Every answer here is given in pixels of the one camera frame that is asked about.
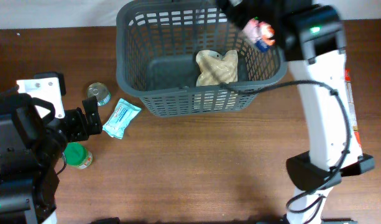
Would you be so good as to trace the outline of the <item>blue tissue pack box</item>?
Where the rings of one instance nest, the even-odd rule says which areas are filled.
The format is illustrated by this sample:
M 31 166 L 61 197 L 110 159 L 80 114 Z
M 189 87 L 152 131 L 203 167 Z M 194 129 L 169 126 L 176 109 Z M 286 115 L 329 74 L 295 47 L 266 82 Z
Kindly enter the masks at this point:
M 251 19 L 242 32 L 247 41 L 259 52 L 267 52 L 275 44 L 275 31 L 272 26 L 258 19 Z

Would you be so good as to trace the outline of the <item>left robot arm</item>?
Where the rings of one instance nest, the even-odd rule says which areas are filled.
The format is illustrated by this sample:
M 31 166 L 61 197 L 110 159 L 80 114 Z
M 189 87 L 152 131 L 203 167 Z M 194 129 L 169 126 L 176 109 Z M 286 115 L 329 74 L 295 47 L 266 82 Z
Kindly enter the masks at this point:
M 62 119 L 26 93 L 0 99 L 0 223 L 55 223 L 57 161 L 68 143 L 101 131 L 94 96 Z

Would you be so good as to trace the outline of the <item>red orange pasta pack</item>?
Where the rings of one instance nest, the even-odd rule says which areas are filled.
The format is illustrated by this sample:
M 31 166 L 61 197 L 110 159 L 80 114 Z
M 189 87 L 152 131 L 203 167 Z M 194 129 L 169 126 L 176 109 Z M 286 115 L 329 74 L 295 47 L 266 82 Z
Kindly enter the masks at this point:
M 347 93 L 347 100 L 349 104 L 349 111 L 350 111 L 350 120 L 352 123 L 352 128 L 356 137 L 356 140 L 361 146 L 361 141 L 360 141 L 360 134 L 359 134 L 359 128 L 357 125 L 357 117 L 356 117 L 356 111 L 355 111 L 355 106 L 354 106 L 354 98 L 352 94 L 352 87 L 351 87 L 351 77 L 350 77 L 350 71 L 348 69 L 345 69 L 345 84 L 346 84 L 346 93 Z

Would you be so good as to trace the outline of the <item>grey plastic basket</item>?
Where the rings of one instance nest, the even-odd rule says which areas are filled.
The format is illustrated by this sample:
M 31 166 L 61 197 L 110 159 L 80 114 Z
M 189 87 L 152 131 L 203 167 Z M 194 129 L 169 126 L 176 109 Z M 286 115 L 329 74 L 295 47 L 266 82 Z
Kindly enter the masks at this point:
M 254 49 L 207 1 L 131 1 L 119 10 L 116 28 L 117 83 L 156 116 L 242 110 L 256 90 L 287 72 L 278 47 L 266 53 Z M 196 84 L 201 73 L 196 55 L 202 50 L 217 57 L 237 52 L 232 91 Z

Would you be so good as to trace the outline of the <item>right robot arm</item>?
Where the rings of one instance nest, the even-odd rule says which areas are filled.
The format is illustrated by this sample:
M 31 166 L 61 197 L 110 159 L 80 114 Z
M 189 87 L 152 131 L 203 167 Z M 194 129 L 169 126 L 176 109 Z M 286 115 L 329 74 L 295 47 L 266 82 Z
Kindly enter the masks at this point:
M 216 6 L 251 46 L 273 40 L 283 50 L 303 104 L 310 148 L 286 161 L 295 191 L 281 222 L 321 223 L 333 187 L 375 168 L 375 159 L 362 151 L 354 122 L 340 15 L 313 1 L 218 0 Z

